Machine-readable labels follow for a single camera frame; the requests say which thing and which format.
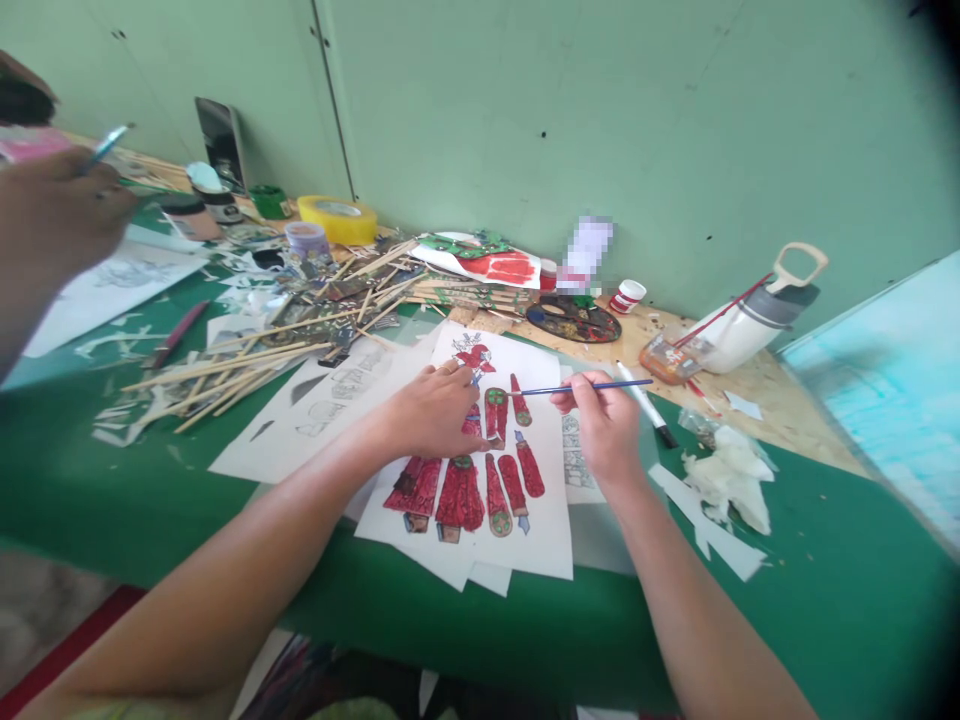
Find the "smartphone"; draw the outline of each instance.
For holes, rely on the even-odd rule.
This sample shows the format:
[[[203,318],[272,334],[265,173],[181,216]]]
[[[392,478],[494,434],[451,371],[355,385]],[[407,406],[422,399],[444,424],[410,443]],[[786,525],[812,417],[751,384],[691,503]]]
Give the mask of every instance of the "smartphone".
[[[217,171],[230,192],[246,197],[237,111],[209,98],[194,98],[194,102],[197,105],[197,117],[200,118],[203,144],[207,147],[207,162]]]

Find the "paint palette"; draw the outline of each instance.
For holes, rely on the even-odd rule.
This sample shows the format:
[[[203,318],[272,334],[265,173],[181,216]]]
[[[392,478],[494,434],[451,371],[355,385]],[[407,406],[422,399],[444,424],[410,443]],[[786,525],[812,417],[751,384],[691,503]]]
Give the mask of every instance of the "paint palette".
[[[574,342],[614,342],[622,332],[620,323],[606,310],[592,304],[582,307],[567,295],[542,299],[527,310],[527,320],[551,335]]]

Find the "green wall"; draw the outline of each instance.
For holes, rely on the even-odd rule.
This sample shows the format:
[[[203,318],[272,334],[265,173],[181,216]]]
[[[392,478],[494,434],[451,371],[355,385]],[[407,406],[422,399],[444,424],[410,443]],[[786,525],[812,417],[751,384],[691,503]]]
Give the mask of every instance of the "green wall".
[[[784,341],[960,247],[956,98],[900,3],[316,10],[326,64],[310,0],[4,3],[0,46],[60,93],[66,129],[132,119],[129,146],[196,159],[205,94],[240,110],[256,180],[347,195],[329,67],[354,190],[385,223],[559,256],[578,215],[609,215],[605,280],[690,316],[811,242],[833,262]]]

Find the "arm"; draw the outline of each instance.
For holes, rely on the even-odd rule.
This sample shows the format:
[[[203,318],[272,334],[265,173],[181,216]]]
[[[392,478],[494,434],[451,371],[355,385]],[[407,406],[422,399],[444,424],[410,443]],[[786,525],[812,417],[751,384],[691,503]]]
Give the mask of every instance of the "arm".
[[[684,715],[814,718],[803,693],[699,561],[647,484],[637,455],[639,409],[604,373],[574,376],[561,412],[580,408],[587,466],[616,515],[643,586],[670,683]]]
[[[151,698],[226,717],[247,671],[320,559],[350,498],[407,455],[489,447],[460,432],[479,391],[456,361],[428,367],[234,518],[128,612],[25,710],[62,716],[109,698]],[[415,417],[417,423],[410,423]]]
[[[85,148],[0,171],[0,383],[50,304],[74,277],[108,257],[137,198]]]

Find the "paint jar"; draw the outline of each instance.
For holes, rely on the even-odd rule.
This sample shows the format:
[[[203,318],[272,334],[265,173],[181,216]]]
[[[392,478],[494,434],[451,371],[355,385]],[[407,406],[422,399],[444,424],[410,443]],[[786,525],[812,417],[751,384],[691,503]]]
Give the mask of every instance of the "paint jar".
[[[163,216],[184,240],[205,242],[221,237],[220,227],[207,212],[203,200],[196,195],[164,195],[157,202]]]
[[[250,199],[264,220],[286,220],[293,215],[287,196],[276,185],[254,185]]]
[[[640,364],[667,385],[682,385],[702,369],[701,363],[713,349],[699,335],[677,347],[689,332],[677,324],[667,325],[640,351]]]
[[[621,315],[629,315],[646,294],[647,289],[636,280],[624,280],[610,300],[610,309]]]
[[[194,186],[193,189],[213,215],[213,219],[221,225],[237,225],[243,222],[243,213],[233,195],[226,190],[222,192],[207,192]]]
[[[290,250],[304,260],[317,260],[330,257],[330,243],[327,233],[315,223],[293,222],[283,227],[290,243]]]

